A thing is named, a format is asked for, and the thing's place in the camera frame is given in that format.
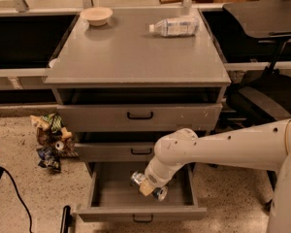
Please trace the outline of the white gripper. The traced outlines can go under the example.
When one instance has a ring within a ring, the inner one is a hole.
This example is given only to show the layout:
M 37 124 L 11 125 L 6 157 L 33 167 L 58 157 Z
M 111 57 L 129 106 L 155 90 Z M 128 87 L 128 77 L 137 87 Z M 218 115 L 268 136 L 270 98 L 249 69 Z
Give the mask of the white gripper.
M 183 166 L 183 163 L 163 163 L 158 157 L 154 156 L 145 168 L 145 179 L 140 184 L 141 194 L 148 196 L 156 187 L 163 187 Z

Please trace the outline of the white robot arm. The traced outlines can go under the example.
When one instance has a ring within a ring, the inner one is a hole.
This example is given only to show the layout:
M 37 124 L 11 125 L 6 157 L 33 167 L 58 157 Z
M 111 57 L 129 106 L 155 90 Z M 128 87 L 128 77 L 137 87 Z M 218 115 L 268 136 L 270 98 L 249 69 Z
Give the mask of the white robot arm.
M 277 172 L 266 233 L 291 233 L 291 118 L 206 137 L 188 128 L 166 135 L 154 145 L 140 192 L 148 196 L 192 162 Z

